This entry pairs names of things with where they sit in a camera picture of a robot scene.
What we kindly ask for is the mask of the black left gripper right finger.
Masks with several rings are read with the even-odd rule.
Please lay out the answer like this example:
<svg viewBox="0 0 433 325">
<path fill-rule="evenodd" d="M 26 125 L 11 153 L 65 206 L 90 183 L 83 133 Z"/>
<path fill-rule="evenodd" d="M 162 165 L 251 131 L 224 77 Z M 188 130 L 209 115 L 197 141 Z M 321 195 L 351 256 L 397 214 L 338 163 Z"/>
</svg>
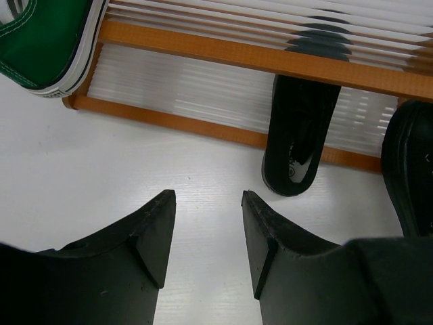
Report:
<svg viewBox="0 0 433 325">
<path fill-rule="evenodd" d="M 253 294 L 264 324 L 431 324 L 432 239 L 322 239 L 242 196 Z"/>
</svg>

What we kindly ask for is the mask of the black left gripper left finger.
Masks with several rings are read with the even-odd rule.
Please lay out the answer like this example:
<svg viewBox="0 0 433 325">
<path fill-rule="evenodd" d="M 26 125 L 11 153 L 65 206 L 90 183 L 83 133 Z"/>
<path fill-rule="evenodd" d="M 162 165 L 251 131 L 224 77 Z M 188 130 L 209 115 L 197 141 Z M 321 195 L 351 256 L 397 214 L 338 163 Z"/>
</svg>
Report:
<svg viewBox="0 0 433 325">
<path fill-rule="evenodd" d="M 176 195 L 60 250 L 1 245 L 2 324 L 152 324 L 164 287 Z"/>
</svg>

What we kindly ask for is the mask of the all black sneaker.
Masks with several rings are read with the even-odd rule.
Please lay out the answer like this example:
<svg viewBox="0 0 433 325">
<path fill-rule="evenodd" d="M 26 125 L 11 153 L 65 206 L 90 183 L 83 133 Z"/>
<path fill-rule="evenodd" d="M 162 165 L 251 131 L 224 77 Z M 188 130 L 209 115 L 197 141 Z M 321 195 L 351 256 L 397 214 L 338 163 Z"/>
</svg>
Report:
<svg viewBox="0 0 433 325">
<path fill-rule="evenodd" d="M 344 20 L 315 16 L 305 24 L 288 51 L 348 61 L 350 34 Z M 267 147 L 262 178 L 268 189 L 281 196 L 305 192 L 317 174 L 329 124 L 341 86 L 275 76 Z"/>
<path fill-rule="evenodd" d="M 404 236 L 432 236 L 432 104 L 403 103 L 382 142 L 381 167 Z"/>
</svg>

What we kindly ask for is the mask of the green sneaker white laces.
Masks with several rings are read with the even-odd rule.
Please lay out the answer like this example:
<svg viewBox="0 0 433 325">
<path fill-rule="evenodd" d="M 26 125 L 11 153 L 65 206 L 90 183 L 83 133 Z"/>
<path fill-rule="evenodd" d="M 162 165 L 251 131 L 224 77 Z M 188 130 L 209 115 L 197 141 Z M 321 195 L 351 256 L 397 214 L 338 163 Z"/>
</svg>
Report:
<svg viewBox="0 0 433 325">
<path fill-rule="evenodd" d="M 90 69 L 106 0 L 2 1 L 1 74 L 42 98 L 72 95 Z"/>
</svg>

